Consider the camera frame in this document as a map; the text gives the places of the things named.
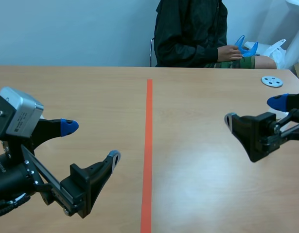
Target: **white bag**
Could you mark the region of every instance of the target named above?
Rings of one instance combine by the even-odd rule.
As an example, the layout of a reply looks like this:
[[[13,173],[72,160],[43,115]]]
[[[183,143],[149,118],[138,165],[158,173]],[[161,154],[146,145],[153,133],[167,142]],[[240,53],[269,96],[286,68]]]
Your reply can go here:
[[[281,45],[283,45],[285,42],[286,39],[282,39],[274,45],[259,43],[256,54],[270,57],[277,64],[277,69],[284,69],[286,51],[281,48]],[[248,49],[251,49],[254,44],[255,42],[246,42],[244,46]]]

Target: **white wall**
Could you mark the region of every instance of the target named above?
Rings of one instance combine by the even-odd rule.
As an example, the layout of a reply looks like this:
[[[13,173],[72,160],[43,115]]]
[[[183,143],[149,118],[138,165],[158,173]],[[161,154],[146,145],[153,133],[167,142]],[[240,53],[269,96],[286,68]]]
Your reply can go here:
[[[148,66],[158,0],[0,0],[0,65]]]
[[[290,43],[285,0],[223,0],[228,42]],[[148,66],[159,0],[0,0],[0,65]]]

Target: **hand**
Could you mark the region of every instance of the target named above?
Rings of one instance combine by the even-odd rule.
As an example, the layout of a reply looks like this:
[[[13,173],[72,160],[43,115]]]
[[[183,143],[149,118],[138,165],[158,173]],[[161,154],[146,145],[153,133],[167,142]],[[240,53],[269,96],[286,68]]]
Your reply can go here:
[[[218,62],[230,62],[242,59],[242,55],[238,50],[238,46],[226,45],[217,48],[218,50]]]

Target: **black cable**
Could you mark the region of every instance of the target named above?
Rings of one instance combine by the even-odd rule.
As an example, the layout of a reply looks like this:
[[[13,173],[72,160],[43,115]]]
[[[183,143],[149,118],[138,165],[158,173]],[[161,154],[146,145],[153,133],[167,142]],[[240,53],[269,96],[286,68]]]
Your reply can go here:
[[[12,210],[18,208],[19,206],[23,205],[24,203],[28,202],[30,198],[31,198],[30,196],[24,196],[20,200],[14,202],[13,204],[0,209],[0,217],[11,212]]]

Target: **black jacket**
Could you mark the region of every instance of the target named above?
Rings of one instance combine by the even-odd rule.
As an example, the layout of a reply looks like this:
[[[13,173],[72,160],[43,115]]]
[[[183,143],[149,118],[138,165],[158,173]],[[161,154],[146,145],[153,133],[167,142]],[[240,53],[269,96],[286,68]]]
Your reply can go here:
[[[203,67],[217,62],[227,45],[227,8],[222,0],[161,0],[155,53],[159,67]]]

